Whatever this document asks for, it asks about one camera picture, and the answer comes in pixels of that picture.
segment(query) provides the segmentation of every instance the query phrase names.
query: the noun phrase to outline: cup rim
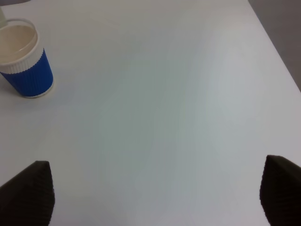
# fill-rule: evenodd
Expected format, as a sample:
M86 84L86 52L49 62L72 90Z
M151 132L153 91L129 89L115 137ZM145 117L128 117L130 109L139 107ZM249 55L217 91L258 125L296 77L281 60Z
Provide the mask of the cup rim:
M23 21L23 22L29 23L33 27L33 29L35 30L35 32L37 34L37 41L36 41L36 44L34 45L34 47L25 56L21 57L20 59L15 60L15 61L7 62L7 63L0 63L0 66L10 66L10 65L14 65L16 63L19 63L19 62L25 60L29 55L31 55L36 50L36 48L37 48L37 46L38 46L38 44L40 42L39 32L37 31L35 25L30 20L27 20L27 19L24 19L24 18L11 18L11 19L7 19L6 21L7 22L11 22L11 21Z

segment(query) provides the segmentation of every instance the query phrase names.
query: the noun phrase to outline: paper cup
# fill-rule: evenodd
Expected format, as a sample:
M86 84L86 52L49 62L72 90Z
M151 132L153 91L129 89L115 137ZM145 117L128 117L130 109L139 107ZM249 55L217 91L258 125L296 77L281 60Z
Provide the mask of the paper cup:
M23 97L40 97L52 88L45 50L29 20L9 19L0 29L0 73Z

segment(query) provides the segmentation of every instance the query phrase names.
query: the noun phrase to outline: blue paper cup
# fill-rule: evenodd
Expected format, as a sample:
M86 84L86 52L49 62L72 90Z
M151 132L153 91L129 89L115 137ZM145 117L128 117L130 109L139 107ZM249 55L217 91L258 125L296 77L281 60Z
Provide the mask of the blue paper cup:
M23 97L41 97L51 90L50 65L29 20L9 19L0 28L0 73Z

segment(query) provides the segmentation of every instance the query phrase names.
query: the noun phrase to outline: gray floor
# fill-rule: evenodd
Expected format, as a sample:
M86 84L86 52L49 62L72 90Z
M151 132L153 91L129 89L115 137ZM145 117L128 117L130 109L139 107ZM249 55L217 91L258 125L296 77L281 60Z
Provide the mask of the gray floor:
M249 0L249 2L301 90L301 1Z

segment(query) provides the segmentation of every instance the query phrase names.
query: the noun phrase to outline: white tabletop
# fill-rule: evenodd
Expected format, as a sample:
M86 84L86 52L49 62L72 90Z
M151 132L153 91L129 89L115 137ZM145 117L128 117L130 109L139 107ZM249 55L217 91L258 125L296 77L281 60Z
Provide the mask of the white tabletop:
M50 161L51 226L268 226L267 154L301 165L301 94L246 0L32 0L55 77L0 81L0 184Z

